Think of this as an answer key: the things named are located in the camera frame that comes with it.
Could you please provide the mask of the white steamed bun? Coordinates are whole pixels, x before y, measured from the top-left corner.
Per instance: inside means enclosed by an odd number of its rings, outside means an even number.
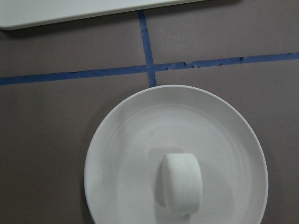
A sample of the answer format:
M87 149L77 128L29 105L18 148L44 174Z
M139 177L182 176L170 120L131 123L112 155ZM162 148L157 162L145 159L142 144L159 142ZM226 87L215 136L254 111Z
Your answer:
M166 208L178 215L200 210L203 181L199 162L191 153L168 153L162 159L162 189Z

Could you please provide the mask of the white bear tray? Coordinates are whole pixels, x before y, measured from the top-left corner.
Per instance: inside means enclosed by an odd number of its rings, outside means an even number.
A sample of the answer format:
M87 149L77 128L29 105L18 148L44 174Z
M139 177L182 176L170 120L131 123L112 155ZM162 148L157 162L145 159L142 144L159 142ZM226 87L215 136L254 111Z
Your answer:
M144 12L150 18L194 13L203 23L226 19L242 4L242 0L2 0L0 29L12 31L131 12Z

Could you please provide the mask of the cream round plate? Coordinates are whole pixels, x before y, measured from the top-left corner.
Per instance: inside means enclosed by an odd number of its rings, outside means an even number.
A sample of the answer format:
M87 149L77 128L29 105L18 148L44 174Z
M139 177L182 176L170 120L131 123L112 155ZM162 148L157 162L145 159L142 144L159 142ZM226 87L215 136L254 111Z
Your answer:
M96 224L259 224L268 172L235 108L202 89L162 85L103 119L84 189Z

